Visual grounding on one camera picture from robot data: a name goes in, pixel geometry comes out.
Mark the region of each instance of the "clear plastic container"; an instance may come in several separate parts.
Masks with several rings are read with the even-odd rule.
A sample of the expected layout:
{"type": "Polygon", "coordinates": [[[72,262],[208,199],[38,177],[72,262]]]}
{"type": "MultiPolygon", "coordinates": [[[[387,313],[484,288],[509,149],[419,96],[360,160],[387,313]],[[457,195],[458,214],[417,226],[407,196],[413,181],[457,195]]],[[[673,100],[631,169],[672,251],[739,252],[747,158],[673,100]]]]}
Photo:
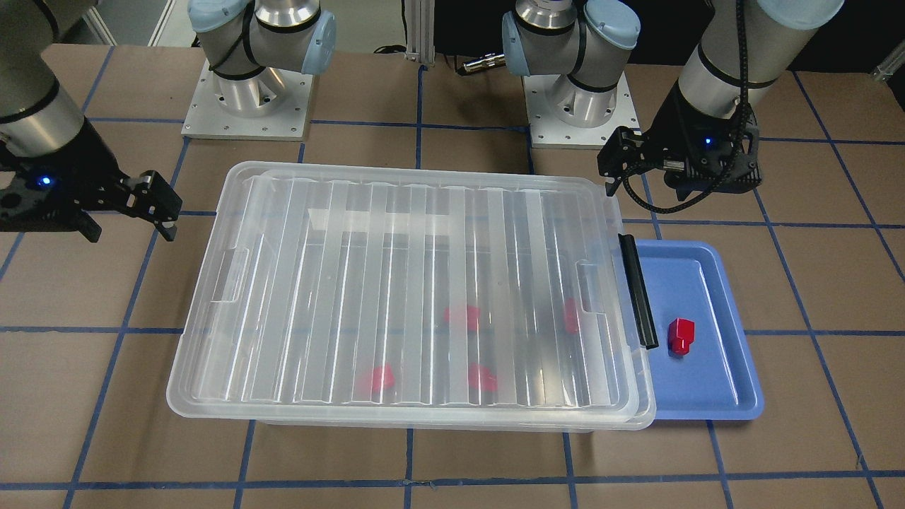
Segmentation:
{"type": "Polygon", "coordinates": [[[245,162],[167,399],[280,424],[653,420],[615,199],[582,178],[245,162]]]}

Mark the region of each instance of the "table surface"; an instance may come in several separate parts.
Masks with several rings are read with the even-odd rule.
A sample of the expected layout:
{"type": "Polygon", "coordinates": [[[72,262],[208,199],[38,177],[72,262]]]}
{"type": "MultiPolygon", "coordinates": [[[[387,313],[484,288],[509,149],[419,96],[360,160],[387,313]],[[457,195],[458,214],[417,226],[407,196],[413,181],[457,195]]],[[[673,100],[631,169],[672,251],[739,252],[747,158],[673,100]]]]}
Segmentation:
{"type": "MultiPolygon", "coordinates": [[[[184,139],[197,49],[45,59],[137,175],[185,200],[174,243],[111,214],[0,234],[0,507],[905,507],[905,113],[860,74],[786,72],[757,106],[766,182],[626,230],[720,252],[763,386],[748,423],[531,434],[275,427],[174,414],[165,388],[224,176],[249,160],[586,177],[533,149],[519,78],[338,53],[306,142],[184,139]]],[[[626,71],[646,127],[679,74],[626,71]]],[[[674,196],[654,174],[658,205],[674,196]]]]}

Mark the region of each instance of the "blue tray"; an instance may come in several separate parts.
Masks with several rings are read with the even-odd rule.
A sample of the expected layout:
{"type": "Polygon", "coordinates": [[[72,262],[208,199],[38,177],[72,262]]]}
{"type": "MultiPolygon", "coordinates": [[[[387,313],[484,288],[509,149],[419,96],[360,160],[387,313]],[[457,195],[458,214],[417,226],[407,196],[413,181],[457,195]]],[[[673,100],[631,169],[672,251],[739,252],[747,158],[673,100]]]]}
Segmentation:
{"type": "Polygon", "coordinates": [[[639,240],[660,347],[650,351],[658,419],[750,420],[764,410],[748,341],[716,250],[701,242],[639,240]],[[695,323],[685,357],[670,354],[670,323],[695,323]]]}

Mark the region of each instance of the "metal base plate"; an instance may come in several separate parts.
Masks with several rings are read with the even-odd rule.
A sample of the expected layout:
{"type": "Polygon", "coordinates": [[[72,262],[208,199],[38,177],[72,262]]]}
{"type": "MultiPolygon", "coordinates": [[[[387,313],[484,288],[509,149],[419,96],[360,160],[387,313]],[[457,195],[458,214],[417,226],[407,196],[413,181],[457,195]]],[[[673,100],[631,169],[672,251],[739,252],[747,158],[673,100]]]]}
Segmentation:
{"type": "Polygon", "coordinates": [[[609,120],[600,127],[579,128],[560,120],[551,110],[547,90],[559,76],[539,75],[524,78],[525,102],[531,127],[531,146],[539,149],[601,149],[618,126],[639,130],[632,94],[625,74],[616,85],[616,107],[609,120]]]}
{"type": "Polygon", "coordinates": [[[280,70],[287,96],[273,113],[256,119],[237,117],[220,106],[214,93],[214,73],[205,61],[186,113],[182,134],[199,139],[273,139],[302,141],[308,127],[314,76],[280,70]]]}

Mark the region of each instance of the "red object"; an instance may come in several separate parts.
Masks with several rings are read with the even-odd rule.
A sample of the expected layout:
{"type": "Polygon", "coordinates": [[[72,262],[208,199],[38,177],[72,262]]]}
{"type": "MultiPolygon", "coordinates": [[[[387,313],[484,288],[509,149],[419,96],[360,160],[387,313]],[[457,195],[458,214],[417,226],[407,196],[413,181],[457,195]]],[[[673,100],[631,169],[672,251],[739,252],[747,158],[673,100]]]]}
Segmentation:
{"type": "Polygon", "coordinates": [[[395,377],[393,376],[393,368],[391,368],[389,364],[374,368],[374,374],[371,376],[371,392],[381,392],[394,385],[395,377]]]}
{"type": "Polygon", "coordinates": [[[694,322],[677,318],[670,323],[670,351],[676,355],[688,354],[694,343],[694,322]]]}
{"type": "MultiPolygon", "coordinates": [[[[464,311],[465,321],[468,324],[468,332],[476,332],[478,330],[478,324],[481,323],[481,308],[478,306],[465,306],[464,311]]],[[[443,319],[446,323],[449,323],[451,318],[459,320],[462,317],[461,313],[462,308],[459,308],[454,312],[450,312],[450,308],[446,308],[443,311],[443,319]]]]}
{"type": "Polygon", "coordinates": [[[472,389],[497,391],[497,377],[486,366],[472,362],[468,366],[468,386],[472,389]]]}
{"type": "Polygon", "coordinates": [[[571,297],[563,303],[563,322],[566,323],[566,332],[578,334],[578,307],[571,297]]]}

